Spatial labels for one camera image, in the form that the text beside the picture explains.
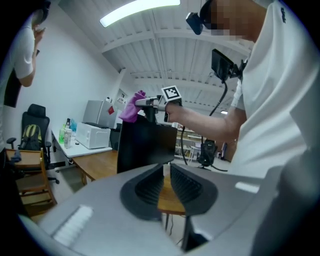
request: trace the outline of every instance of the ceiling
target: ceiling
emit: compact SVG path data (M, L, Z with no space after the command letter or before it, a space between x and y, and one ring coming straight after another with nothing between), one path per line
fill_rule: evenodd
M126 68L130 72L134 84L148 96L177 85L185 106L210 111L224 91L211 70L212 50L218 49L239 65L253 42L230 40L210 30L195 35L186 16L199 12L206 0L181 0L180 6L142 11L107 28L100 24L102 17L129 2L132 0L61 0L59 6L118 71ZM220 111L229 108L237 79L229 79L227 85Z

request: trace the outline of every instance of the gray surface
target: gray surface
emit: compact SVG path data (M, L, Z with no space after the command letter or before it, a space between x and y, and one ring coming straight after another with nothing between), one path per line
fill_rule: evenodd
M93 216L70 249L86 256L180 255L161 222L136 218L120 200L123 184L154 166L89 183L47 213L39 226L52 235L79 205L85 205L93 208Z
M186 170L214 183L218 196L214 205L205 214L191 217L191 223L196 234L203 235L207 240L213 240L227 228L235 218L243 212L256 194L235 188L236 183L260 185L262 179L236 175L225 175L199 168L180 165Z
M19 215L19 218L27 229L32 238L37 242L37 244L44 250L46 255L49 256L79 256L75 251L63 246L56 240L52 239L46 232L38 227L30 218Z
M84 123L97 124L102 103L102 100L88 100L83 115Z
M109 109L113 107L114 112L109 114ZM101 110L98 116L97 124L101 126L106 126L109 129L115 127L116 117L118 113L118 108L108 101L104 101L101 106Z
M255 241L255 235L261 222L264 219L267 209L270 207L273 198L277 195L277 184L281 174L281 167L274 167L269 170L267 176L260 185L259 192L253 197L247 208L234 219L226 229L217 234L213 241L204 246L191 251L188 256L203 255L223 255L223 256L249 256L251 255L252 246ZM197 230L210 232L219 220L215 221L214 212L208 212L202 217L192 217L193 223Z
M51 210L40 222L40 227L52 235L79 205L86 205L92 207L94 212L70 247L75 252L86 256L183 255L160 222L136 218L120 200L123 184L154 166L145 166L88 184ZM250 255L259 225L276 196L281 168L273 168L262 180L180 166L214 182L218 188L218 197L211 209L205 214L191 217L195 232L202 234L209 242L187 255ZM260 184L260 189L257 194L246 192L235 188L238 182Z

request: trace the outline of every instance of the microwave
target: microwave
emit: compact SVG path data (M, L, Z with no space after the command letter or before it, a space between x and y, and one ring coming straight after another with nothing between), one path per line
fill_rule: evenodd
M102 129L85 123L78 123L75 139L88 149L109 147L110 129Z

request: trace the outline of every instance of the person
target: person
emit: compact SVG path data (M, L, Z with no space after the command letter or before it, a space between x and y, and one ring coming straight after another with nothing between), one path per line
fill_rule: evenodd
M318 49L294 13L278 0L267 9L252 0L212 0L208 15L218 30L255 43L242 82L225 118L168 104L169 121L211 140L237 140L228 172L264 178L270 168L307 148L290 111L320 83Z
M36 74L36 56L45 28L38 30L44 20L41 9L36 10L24 23L16 35L0 70L0 169L5 165L5 142L2 132L4 98L8 79L15 71L16 77L24 87L32 85Z

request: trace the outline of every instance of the bottle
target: bottle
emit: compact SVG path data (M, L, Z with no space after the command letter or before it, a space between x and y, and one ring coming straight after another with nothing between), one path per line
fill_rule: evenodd
M62 126L62 128L59 131L59 143L63 144L64 140L65 140L65 129L66 129L66 125L64 124Z
M66 149L69 149L71 147L71 134L72 130L66 128L64 132L64 147Z
M69 128L70 128L70 118L68 118L68 119L66 120L65 128L66 128L66 129L69 129Z

